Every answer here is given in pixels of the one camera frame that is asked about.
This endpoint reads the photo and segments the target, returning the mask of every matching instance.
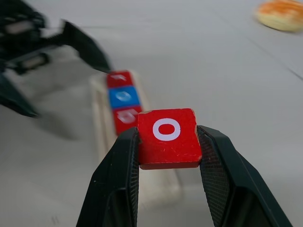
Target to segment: red wooden block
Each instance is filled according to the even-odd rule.
[[[123,131],[136,127],[138,124],[138,113],[142,111],[140,106],[115,109],[113,111],[116,133],[119,135]]]
[[[132,75],[129,71],[114,71],[107,75],[107,87],[133,86]]]
[[[202,151],[191,109],[154,110],[138,115],[141,169],[198,167]]]

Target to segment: table surface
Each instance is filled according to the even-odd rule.
[[[228,135],[293,226],[303,223],[303,34],[257,23],[262,1],[28,2],[47,12],[50,32],[67,19],[115,69],[138,72],[153,109],[190,107],[200,125]],[[88,85],[96,72],[69,48],[51,55],[26,77],[9,74],[46,120],[0,106],[0,226],[75,226],[98,165]],[[139,213],[138,226],[212,226],[198,170],[178,174],[180,204]]]

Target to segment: white letter o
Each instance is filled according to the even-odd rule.
[[[160,133],[159,127],[164,124],[170,124],[170,125],[174,126],[174,128],[175,128],[174,132],[171,134],[167,134],[167,135]],[[157,120],[155,122],[155,124],[153,124],[152,132],[153,132],[154,136],[159,140],[171,141],[171,140],[175,140],[176,138],[178,138],[178,136],[180,135],[180,132],[181,132],[181,128],[180,128],[179,123],[176,120],[171,119],[171,118],[162,118],[162,119]]]

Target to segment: block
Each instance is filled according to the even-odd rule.
[[[132,75],[129,71],[114,71],[107,74],[107,87],[126,87],[133,86]]]
[[[138,115],[141,169],[198,167],[202,151],[191,109],[153,110]]]
[[[133,86],[110,88],[109,103],[113,109],[140,105],[137,91]]]
[[[123,131],[137,127],[138,114],[142,111],[140,106],[116,109],[113,111],[116,133],[119,135]]]

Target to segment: blue wooden block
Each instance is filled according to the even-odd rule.
[[[113,109],[140,105],[137,91],[133,86],[110,88],[108,92],[109,102]]]

